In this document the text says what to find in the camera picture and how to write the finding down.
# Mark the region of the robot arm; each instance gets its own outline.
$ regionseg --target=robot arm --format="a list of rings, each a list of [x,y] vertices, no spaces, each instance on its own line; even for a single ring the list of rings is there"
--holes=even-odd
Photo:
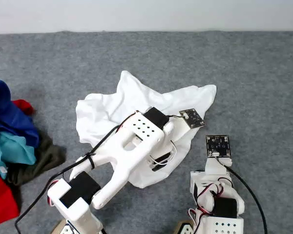
[[[168,138],[173,128],[173,123],[168,122],[160,129],[137,112],[91,156],[95,167],[108,162],[115,165],[114,174],[104,187],[100,188],[87,174],[92,166],[85,160],[73,169],[69,183],[60,179],[48,190],[49,198],[79,233],[100,233],[103,226],[91,213],[89,205],[102,208],[127,183],[139,163],[155,151],[166,150],[167,145],[172,148]]]
[[[191,172],[193,234],[243,234],[244,201],[233,187],[228,136],[207,136],[208,159],[203,172]]]

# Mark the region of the red and white wire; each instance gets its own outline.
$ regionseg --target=red and white wire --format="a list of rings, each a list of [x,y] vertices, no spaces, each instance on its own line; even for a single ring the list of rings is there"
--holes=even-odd
[[[53,180],[50,185],[48,190],[51,188],[52,185],[54,185],[55,183],[57,183],[59,181],[59,179]],[[54,206],[54,204],[52,203],[51,199],[49,198],[49,196],[47,195],[47,202],[49,204],[49,206]]]

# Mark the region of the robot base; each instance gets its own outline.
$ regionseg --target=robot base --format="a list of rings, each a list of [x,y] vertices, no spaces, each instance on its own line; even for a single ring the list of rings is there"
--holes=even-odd
[[[51,234],[80,234],[76,229],[74,229],[67,220],[63,219],[52,231]]]

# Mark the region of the black wire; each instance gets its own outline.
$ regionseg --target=black wire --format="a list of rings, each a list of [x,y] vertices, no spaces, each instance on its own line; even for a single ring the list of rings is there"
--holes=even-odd
[[[244,186],[248,189],[248,191],[250,192],[250,194],[252,195],[252,197],[254,198],[255,202],[256,202],[256,205],[259,209],[259,212],[262,216],[262,220],[263,220],[263,226],[264,226],[264,234],[267,234],[268,231],[267,231],[267,223],[266,223],[266,218],[265,218],[265,215],[264,215],[264,212],[263,212],[263,209],[261,207],[261,205],[259,204],[259,201],[257,199],[257,197],[255,196],[255,194],[253,193],[252,189],[248,186],[248,184],[244,181],[244,179],[242,179],[233,169],[231,169],[230,167],[227,167],[226,165],[222,164],[219,159],[217,158],[217,161],[223,165],[229,172],[231,172],[232,174],[234,174],[241,182],[242,184],[244,184]]]
[[[231,183],[231,187],[234,188],[232,181],[229,180],[228,178],[226,178],[226,177],[219,177],[219,178],[218,178],[218,181],[219,181],[220,179],[226,179],[227,181],[229,181],[229,182]]]
[[[184,116],[177,116],[177,115],[170,115],[170,116],[167,116],[167,117],[184,118]]]
[[[100,141],[99,143],[92,148],[91,151],[89,151],[88,153],[86,153],[86,155],[88,154],[93,154],[101,145],[102,143],[116,130],[118,129],[119,125],[115,126],[114,128],[112,128]],[[45,191],[47,190],[49,184],[52,182],[52,180],[54,180],[56,177],[60,176],[62,173],[67,172],[68,170],[76,167],[77,165],[81,164],[82,162],[86,161],[88,159],[88,157],[84,157],[82,158],[80,161],[73,163],[72,165],[64,168],[63,170],[61,170],[60,172],[54,174],[53,176],[50,177],[50,179],[48,180],[48,182],[46,183],[45,187],[43,188],[43,190],[40,192],[40,194],[36,197],[36,199],[33,201],[33,203],[30,204],[30,206],[24,211],[23,214],[21,214],[15,221],[14,226],[16,228],[16,230],[18,231],[18,234],[21,234],[21,231],[18,228],[18,222],[34,207],[34,205],[40,200],[40,198],[43,196],[43,194],[45,193]]]
[[[199,223],[196,225],[196,228],[195,228],[195,231],[193,232],[193,234],[196,234],[196,232],[198,231],[199,229],[199,226],[200,226],[200,223],[201,223],[201,218],[202,216],[204,215],[209,215],[208,213],[201,213],[200,217],[199,217]]]

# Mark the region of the carpet floor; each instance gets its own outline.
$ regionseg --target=carpet floor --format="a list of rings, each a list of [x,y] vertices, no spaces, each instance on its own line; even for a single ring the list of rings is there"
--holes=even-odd
[[[75,129],[77,100],[111,94],[128,70],[160,93],[189,85],[215,84],[206,126],[184,161],[164,181],[145,189],[127,184],[104,208],[93,211],[109,234],[170,234],[187,209],[190,171],[206,162],[205,135],[230,136],[233,166],[253,188],[269,233],[293,233],[293,32],[70,33],[0,35],[0,79],[12,98],[37,110],[34,123],[67,148],[66,163],[21,187],[22,212],[47,179],[90,146]],[[110,165],[91,172],[100,183]],[[263,233],[251,195],[244,198],[244,233]],[[48,234],[61,220],[44,196],[20,222],[23,234]],[[14,234],[13,220],[0,234]]]

